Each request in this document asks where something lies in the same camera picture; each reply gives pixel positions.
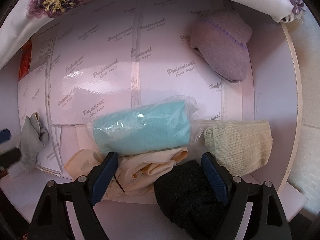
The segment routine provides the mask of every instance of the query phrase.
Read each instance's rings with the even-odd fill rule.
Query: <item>wooden edge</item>
[[[288,167],[286,169],[286,172],[284,174],[284,177],[282,179],[282,182],[280,184],[280,187],[278,189],[278,194],[281,193],[282,189],[284,188],[285,183],[287,182],[287,179],[289,177],[292,165],[293,165],[293,161],[296,157],[296,153],[298,150],[298,142],[299,142],[299,138],[300,138],[300,130],[301,130],[301,122],[302,122],[302,85],[301,85],[301,75],[300,75],[300,68],[299,68],[299,63],[298,63],[298,58],[297,58],[297,54],[296,51],[294,49],[294,45],[291,39],[291,36],[289,34],[288,28],[284,23],[281,23],[282,29],[284,31],[285,37],[288,41],[288,45],[289,45],[289,49],[290,49],[290,53],[292,56],[292,60],[293,60],[293,66],[294,66],[294,71],[296,74],[296,82],[297,82],[297,98],[298,98],[298,113],[297,113],[297,126],[296,126],[296,135],[294,137],[294,143],[293,143],[293,147],[292,147],[292,153],[291,153],[291,157],[288,163]]]

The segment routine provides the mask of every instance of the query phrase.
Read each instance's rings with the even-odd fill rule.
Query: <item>gray cloth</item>
[[[21,165],[25,171],[32,171],[36,164],[37,154],[45,147],[49,134],[39,121],[38,113],[26,116],[21,132]]]
[[[195,22],[191,47],[229,82],[245,79],[250,67],[247,42],[252,30],[235,11],[217,10]]]

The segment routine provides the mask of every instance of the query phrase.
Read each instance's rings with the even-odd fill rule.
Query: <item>mauve sock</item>
[[[154,183],[155,195],[164,215],[194,240],[210,239],[224,217],[224,207],[199,164],[189,161],[174,167]]]
[[[237,12],[217,10],[193,24],[190,43],[215,73],[239,82],[250,67],[247,42],[251,36],[252,29]]]

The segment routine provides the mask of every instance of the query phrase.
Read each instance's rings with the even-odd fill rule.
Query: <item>plastic wrapped teal cloth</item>
[[[96,118],[92,132],[103,154],[137,155],[188,145],[191,124],[185,101],[178,100]]]

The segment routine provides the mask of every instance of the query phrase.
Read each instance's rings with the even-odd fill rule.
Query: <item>clear plastic bag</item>
[[[102,154],[137,155],[194,143],[199,134],[192,127],[197,112],[194,98],[179,95],[83,121]]]

